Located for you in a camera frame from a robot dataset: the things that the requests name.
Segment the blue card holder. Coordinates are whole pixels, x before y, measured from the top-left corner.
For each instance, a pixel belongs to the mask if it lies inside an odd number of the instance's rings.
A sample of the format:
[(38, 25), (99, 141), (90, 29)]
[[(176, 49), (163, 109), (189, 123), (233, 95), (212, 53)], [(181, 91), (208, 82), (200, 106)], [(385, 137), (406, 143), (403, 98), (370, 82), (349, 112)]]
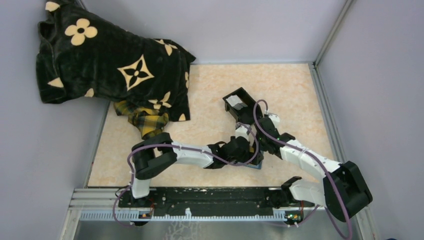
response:
[(254, 169), (258, 169), (260, 170), (262, 168), (262, 161), (264, 159), (264, 152), (256, 146), (255, 143), (253, 143), (250, 146), (249, 149), (249, 155), (248, 155), (248, 159), (252, 158), (256, 152), (256, 150), (258, 149), (258, 153), (255, 155), (255, 157), (253, 158), (252, 161), (250, 161), (247, 166), (250, 168), (254, 168)]

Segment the black card box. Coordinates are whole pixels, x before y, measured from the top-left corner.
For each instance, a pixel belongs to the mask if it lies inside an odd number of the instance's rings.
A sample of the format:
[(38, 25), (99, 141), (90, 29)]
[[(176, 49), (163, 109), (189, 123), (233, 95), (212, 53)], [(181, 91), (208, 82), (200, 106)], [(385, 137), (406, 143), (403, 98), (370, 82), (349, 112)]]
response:
[[(230, 104), (227, 102), (227, 98), (230, 97), (231, 95), (238, 95), (243, 100), (243, 102), (247, 104), (247, 107), (244, 107), (241, 110), (236, 110), (232, 108)], [(254, 106), (255, 106), (256, 100), (254, 100), (243, 87), (239, 87), (235, 91), (224, 96), (222, 99), (224, 101), (225, 111), (229, 112), (233, 116), (236, 122), (240, 122), (250, 126), (255, 123)]]

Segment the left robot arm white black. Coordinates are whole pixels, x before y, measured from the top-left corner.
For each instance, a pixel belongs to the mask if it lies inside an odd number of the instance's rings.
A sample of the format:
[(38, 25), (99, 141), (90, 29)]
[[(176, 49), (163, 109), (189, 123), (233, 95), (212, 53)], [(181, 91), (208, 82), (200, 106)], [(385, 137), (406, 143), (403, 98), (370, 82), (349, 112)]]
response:
[(127, 162), (131, 169), (130, 200), (144, 207), (150, 200), (151, 179), (174, 164), (194, 165), (203, 169), (221, 169), (226, 165), (261, 168), (263, 151), (247, 135), (231, 136), (204, 146), (173, 141), (167, 132), (144, 140), (131, 149)]

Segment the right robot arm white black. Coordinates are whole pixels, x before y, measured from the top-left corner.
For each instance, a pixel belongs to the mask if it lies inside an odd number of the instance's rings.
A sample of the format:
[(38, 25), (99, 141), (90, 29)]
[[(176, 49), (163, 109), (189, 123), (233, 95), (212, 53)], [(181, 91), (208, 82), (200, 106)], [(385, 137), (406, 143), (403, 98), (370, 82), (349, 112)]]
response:
[(315, 180), (294, 176), (282, 184), (281, 199), (287, 206), (306, 201), (325, 207), (341, 222), (346, 222), (372, 201), (373, 196), (359, 169), (352, 161), (341, 163), (308, 149), (289, 133), (276, 128), (279, 117), (268, 114), (255, 120), (263, 149), (296, 165)]

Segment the stack of white cards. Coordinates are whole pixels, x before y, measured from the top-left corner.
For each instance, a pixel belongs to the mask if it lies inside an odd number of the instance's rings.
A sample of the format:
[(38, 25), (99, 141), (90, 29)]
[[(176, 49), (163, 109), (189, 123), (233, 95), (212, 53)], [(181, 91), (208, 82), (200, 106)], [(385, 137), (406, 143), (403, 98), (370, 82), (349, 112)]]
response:
[(237, 111), (248, 106), (238, 95), (231, 95), (226, 100), (229, 105)]

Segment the yellow black plaid cloth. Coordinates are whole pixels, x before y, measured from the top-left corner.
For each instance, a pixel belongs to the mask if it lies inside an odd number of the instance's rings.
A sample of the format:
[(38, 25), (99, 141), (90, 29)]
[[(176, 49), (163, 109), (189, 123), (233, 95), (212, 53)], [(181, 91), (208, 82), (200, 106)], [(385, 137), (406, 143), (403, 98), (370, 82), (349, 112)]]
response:
[(127, 116), (127, 121), (138, 129), (142, 140), (161, 134), (170, 121), (166, 112), (139, 107), (126, 100), (114, 102), (113, 108), (118, 116)]

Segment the black floral plush blanket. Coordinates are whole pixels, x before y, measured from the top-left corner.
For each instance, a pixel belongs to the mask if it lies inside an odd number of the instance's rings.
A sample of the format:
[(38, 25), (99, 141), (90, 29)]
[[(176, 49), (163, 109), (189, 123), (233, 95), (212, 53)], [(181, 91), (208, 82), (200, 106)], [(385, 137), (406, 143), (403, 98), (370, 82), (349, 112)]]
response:
[(36, 56), (43, 103), (95, 97), (163, 111), (172, 122), (190, 119), (189, 73), (195, 56), (184, 47), (136, 35), (74, 0), (47, 0), (45, 11)]

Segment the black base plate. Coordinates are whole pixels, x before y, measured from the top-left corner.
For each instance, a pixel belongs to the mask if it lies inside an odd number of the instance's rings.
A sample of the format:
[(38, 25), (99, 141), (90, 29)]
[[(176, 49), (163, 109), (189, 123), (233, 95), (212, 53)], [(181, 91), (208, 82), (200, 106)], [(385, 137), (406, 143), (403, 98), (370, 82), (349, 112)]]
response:
[(128, 190), (117, 200), (121, 209), (147, 208), (155, 217), (183, 216), (186, 209), (194, 217), (270, 217), (275, 209), (314, 206), (280, 187), (155, 187), (146, 197), (135, 199)]

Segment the aluminium frame rail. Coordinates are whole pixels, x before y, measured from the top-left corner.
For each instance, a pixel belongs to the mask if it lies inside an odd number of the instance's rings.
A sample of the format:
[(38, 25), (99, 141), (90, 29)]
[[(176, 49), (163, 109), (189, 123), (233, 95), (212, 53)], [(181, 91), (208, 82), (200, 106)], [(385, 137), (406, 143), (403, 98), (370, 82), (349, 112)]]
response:
[(310, 202), (286, 203), (280, 187), (75, 189), (62, 240), (378, 240), (368, 207), (352, 227)]

